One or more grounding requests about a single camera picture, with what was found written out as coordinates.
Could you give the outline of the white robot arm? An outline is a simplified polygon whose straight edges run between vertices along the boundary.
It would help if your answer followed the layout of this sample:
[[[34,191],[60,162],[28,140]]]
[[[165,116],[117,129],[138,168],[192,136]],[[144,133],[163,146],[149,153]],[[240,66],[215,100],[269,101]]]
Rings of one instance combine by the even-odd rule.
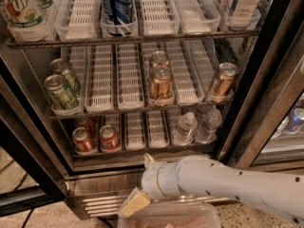
[[[156,161],[144,156],[141,187],[120,207],[122,218],[141,211],[155,200],[180,196],[227,198],[304,225],[304,177],[241,170],[205,155],[179,161]]]

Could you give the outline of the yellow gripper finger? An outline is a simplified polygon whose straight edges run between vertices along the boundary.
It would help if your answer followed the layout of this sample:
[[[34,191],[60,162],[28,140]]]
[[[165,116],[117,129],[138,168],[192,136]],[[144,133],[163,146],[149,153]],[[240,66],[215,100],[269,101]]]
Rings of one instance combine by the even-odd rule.
[[[118,215],[121,218],[128,218],[136,212],[142,210],[151,203],[149,198],[142,190],[135,188],[121,205]]]
[[[148,153],[145,153],[143,155],[144,157],[144,167],[148,168],[151,164],[155,162],[155,159]]]

